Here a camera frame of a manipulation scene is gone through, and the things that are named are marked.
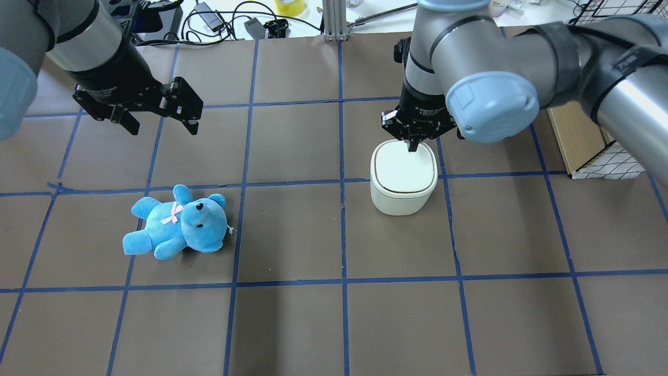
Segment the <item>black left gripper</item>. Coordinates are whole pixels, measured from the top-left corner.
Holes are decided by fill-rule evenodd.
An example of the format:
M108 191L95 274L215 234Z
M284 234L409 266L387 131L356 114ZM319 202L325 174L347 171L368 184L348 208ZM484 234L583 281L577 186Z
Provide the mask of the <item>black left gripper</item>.
M77 86L73 99L96 121L119 124L137 136L140 122L132 112L152 112L175 119L197 135L203 100L182 77L161 83L151 73L83 75L73 73Z

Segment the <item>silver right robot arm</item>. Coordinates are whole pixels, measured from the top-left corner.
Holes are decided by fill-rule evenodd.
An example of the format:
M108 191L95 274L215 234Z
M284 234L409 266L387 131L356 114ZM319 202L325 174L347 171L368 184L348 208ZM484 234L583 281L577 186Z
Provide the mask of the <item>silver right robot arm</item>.
M394 138L418 144L457 128L489 144L571 101L666 186L666 20L621 15L584 26L547 23L506 38L487 1L419 1L395 47L404 68Z

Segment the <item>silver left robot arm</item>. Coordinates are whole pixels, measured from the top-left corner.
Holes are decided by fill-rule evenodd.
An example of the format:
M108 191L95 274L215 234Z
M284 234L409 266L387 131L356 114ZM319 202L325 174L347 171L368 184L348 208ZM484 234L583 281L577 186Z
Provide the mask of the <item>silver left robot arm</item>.
M2 1L2 140L33 103L49 58L76 83L73 98L96 121L138 135L133 112L152 112L198 133L203 101L186 79L158 81L137 50L136 33L162 28L160 12L181 2Z

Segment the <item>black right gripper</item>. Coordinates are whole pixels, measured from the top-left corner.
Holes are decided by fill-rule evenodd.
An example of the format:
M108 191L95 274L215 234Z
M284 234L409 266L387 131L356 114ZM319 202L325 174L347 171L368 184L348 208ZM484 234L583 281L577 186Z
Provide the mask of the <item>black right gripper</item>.
M381 114L381 128L408 141L408 152L416 152L420 142L439 138L456 129L457 123L446 108L443 93L423 93L403 84L397 107Z

